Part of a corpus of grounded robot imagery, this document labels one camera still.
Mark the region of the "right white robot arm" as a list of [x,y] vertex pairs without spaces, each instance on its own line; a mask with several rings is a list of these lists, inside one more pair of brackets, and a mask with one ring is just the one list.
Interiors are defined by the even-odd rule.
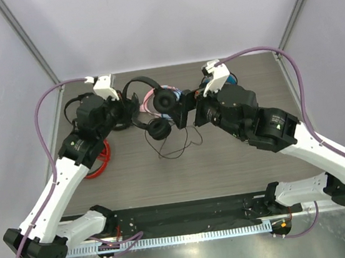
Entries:
[[211,123],[259,150],[294,156],[322,170],[309,179],[267,185],[264,207],[279,214],[300,202],[332,200],[345,207],[345,147],[319,140],[305,122],[278,108],[258,105],[256,94],[233,84],[217,93],[182,92],[177,104],[179,125],[195,110],[194,125]]

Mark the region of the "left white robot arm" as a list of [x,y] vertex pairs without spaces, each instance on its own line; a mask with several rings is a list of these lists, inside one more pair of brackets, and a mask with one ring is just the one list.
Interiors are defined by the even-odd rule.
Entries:
[[66,227],[59,222],[80,182],[105,148],[104,140],[118,124],[131,122],[138,98],[117,101],[95,94],[84,96],[63,140],[52,178],[19,228],[9,228],[3,241],[20,258],[66,258],[68,251],[92,236],[111,237],[118,228],[115,213],[92,206]]

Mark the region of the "black wired on-ear headphones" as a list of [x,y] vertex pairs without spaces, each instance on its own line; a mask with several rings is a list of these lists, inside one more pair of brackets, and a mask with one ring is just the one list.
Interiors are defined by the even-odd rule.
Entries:
[[168,136],[171,133],[172,127],[176,126],[176,120],[172,118],[171,110],[175,108],[179,99],[177,99],[173,91],[163,89],[162,85],[160,85],[157,81],[146,76],[134,77],[124,85],[122,93],[126,95],[127,98],[129,98],[127,95],[129,86],[134,82],[141,82],[151,87],[151,90],[153,90],[154,92],[154,97],[152,101],[153,107],[155,108],[156,112],[168,114],[171,117],[171,120],[165,119],[163,117],[153,117],[147,123],[140,121],[141,125],[135,127],[144,131],[145,140],[148,140],[148,136],[150,136],[156,141],[166,142]]

